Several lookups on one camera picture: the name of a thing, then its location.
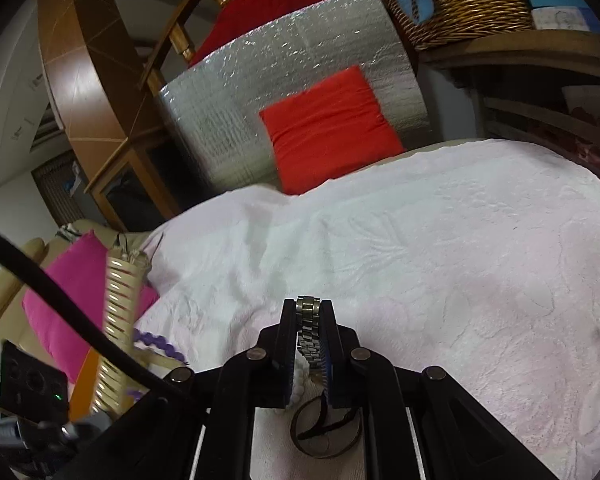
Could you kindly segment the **silver metal wristwatch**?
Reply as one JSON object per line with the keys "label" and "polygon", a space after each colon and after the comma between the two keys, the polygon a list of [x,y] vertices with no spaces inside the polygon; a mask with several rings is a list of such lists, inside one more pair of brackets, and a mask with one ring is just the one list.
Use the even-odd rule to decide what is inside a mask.
{"label": "silver metal wristwatch", "polygon": [[299,296],[296,300],[298,351],[309,363],[312,380],[327,387],[327,354],[321,324],[321,299]]}

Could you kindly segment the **beige hair claw clip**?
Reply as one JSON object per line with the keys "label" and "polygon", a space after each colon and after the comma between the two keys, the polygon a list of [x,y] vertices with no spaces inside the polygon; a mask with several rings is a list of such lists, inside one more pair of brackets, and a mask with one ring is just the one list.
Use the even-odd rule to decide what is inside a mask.
{"label": "beige hair claw clip", "polygon": [[[148,269],[149,259],[139,250],[129,252],[117,246],[108,252],[102,332],[127,356],[132,353],[134,322]],[[126,388],[128,378],[122,370],[110,359],[101,356],[95,375],[91,412],[106,413],[112,418],[122,415],[130,406]]]}

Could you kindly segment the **orange cardboard box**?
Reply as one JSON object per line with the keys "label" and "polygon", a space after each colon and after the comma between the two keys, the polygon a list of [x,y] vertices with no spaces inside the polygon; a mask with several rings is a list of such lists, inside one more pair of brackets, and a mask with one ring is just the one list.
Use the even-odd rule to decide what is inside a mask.
{"label": "orange cardboard box", "polygon": [[77,420],[90,414],[95,382],[99,367],[99,354],[95,349],[87,352],[80,374],[74,384],[69,403],[69,420]]}

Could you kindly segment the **beige leather sofa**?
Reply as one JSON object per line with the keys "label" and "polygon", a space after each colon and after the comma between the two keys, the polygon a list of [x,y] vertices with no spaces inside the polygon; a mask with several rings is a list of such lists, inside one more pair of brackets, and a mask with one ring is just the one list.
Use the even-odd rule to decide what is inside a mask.
{"label": "beige leather sofa", "polygon": [[[47,242],[35,237],[21,251],[38,263],[97,326],[104,317],[105,268],[108,250],[117,242],[131,252],[141,248],[146,232],[119,233],[90,220],[70,224],[78,238],[60,234]],[[22,351],[64,372],[76,383],[90,347],[19,278],[0,269],[0,343],[8,340]]]}

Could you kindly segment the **magenta pillow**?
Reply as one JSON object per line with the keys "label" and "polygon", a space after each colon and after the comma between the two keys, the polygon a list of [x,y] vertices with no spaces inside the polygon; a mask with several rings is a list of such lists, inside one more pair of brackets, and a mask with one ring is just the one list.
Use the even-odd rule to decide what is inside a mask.
{"label": "magenta pillow", "polygon": [[28,286],[22,308],[42,348],[73,384],[91,343],[102,332],[108,248],[93,231],[42,269],[23,252],[16,275]]}

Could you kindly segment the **white pink bed blanket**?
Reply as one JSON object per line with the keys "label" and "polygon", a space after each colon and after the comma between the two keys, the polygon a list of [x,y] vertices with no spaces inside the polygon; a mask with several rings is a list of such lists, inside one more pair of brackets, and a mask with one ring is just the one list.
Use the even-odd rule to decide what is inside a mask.
{"label": "white pink bed blanket", "polygon": [[251,185],[152,232],[138,328],[222,365],[286,299],[397,366],[445,368],[562,479],[600,470],[600,180],[542,146],[405,155],[289,196]]}

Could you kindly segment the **red pillow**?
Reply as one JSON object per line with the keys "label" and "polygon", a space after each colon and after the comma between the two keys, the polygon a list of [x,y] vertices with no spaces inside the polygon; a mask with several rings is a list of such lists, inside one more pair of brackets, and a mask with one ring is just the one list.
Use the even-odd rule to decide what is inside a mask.
{"label": "red pillow", "polygon": [[357,65],[265,107],[259,116],[287,195],[303,194],[403,153],[396,130]]}

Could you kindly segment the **silver foil insulation panel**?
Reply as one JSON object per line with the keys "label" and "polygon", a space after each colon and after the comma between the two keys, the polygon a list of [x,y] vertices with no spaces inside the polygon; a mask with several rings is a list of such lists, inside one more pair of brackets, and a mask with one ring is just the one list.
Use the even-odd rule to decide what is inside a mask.
{"label": "silver foil insulation panel", "polygon": [[403,145],[425,145],[426,103],[381,0],[324,0],[268,22],[168,82],[157,100],[213,192],[275,184],[260,110],[353,65]]}

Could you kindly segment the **wooden cabinet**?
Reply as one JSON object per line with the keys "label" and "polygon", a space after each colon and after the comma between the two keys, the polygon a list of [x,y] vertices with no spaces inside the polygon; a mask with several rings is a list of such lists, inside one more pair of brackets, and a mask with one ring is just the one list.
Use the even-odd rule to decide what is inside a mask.
{"label": "wooden cabinet", "polygon": [[186,158],[138,84],[143,66],[114,0],[38,0],[38,39],[85,192],[106,221],[140,232],[177,216]]}

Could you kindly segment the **wooden stair railing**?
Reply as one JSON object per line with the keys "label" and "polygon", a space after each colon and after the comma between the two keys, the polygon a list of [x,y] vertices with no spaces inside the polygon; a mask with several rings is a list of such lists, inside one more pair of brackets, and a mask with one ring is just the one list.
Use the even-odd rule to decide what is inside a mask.
{"label": "wooden stair railing", "polygon": [[[190,31],[189,22],[206,0],[180,0],[172,11],[150,49],[148,58],[140,72],[137,88],[147,90],[153,96],[163,87],[185,72],[196,54],[197,46]],[[226,6],[228,0],[210,0],[217,9]]]}

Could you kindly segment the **wooden shelf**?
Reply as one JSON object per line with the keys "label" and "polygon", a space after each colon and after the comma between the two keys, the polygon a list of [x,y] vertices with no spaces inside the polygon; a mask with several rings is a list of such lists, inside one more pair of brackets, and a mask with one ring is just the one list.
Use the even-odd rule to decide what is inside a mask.
{"label": "wooden shelf", "polygon": [[540,144],[600,178],[600,34],[525,30],[419,53],[474,98],[485,136]]}

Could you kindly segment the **wicker basket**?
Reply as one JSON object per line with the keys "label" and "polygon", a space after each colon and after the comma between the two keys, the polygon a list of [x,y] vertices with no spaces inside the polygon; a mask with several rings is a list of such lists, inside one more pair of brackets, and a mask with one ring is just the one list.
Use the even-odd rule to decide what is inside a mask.
{"label": "wicker basket", "polygon": [[382,0],[406,41],[417,51],[485,36],[533,28],[528,0],[432,0],[434,13],[422,24],[399,0]]}

